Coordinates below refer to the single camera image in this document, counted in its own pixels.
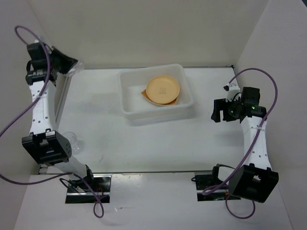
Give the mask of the yellow bear plate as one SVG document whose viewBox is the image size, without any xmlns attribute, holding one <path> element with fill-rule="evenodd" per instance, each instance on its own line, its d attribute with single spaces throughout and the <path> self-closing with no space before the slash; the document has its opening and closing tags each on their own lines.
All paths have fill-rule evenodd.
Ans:
<svg viewBox="0 0 307 230">
<path fill-rule="evenodd" d="M 146 94 L 156 104 L 168 104 L 174 101 L 180 93 L 177 80 L 169 75 L 158 75 L 149 80 Z"/>
<path fill-rule="evenodd" d="M 155 105 L 159 105 L 159 106 L 171 106 L 171 105 L 176 105 L 177 104 L 177 98 L 169 103 L 156 103 L 154 101 L 152 101 L 151 99 L 149 99 L 149 102 L 155 104 Z"/>
</svg>

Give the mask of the triangular woven bamboo basket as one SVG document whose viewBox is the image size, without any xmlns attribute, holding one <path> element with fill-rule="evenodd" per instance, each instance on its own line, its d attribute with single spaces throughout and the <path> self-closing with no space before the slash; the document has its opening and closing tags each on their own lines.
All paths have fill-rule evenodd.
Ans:
<svg viewBox="0 0 307 230">
<path fill-rule="evenodd" d="M 142 96 L 147 100 L 147 101 L 149 101 L 149 97 L 148 97 L 148 95 L 147 95 L 147 93 L 146 93 L 146 90 L 143 90 L 142 92 L 141 92 L 141 94 L 142 94 Z"/>
</svg>

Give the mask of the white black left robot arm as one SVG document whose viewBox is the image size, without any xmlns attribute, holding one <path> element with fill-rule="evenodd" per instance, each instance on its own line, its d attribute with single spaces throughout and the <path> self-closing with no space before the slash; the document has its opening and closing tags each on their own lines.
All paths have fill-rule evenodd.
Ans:
<svg viewBox="0 0 307 230">
<path fill-rule="evenodd" d="M 26 66 L 25 79 L 35 105 L 29 135 L 22 138 L 22 146 L 38 164 L 72 173 L 70 179 L 74 187 L 91 191 L 95 187 L 93 173 L 72 155 L 69 140 L 58 132 L 55 113 L 58 74 L 72 76 L 83 68 L 83 63 L 45 43 L 29 44 L 27 51 L 31 59 Z"/>
</svg>

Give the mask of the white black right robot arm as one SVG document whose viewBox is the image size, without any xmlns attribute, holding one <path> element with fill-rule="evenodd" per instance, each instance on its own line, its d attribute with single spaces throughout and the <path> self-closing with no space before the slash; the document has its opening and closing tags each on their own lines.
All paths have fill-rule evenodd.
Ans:
<svg viewBox="0 0 307 230">
<path fill-rule="evenodd" d="M 239 88 L 230 83 L 224 86 L 226 98 L 213 102 L 211 119 L 221 121 L 239 120 L 244 136 L 244 150 L 247 157 L 228 181 L 232 196 L 264 203 L 279 181 L 279 175 L 272 170 L 266 145 L 265 107 L 260 106 L 260 90 L 253 87 Z"/>
</svg>

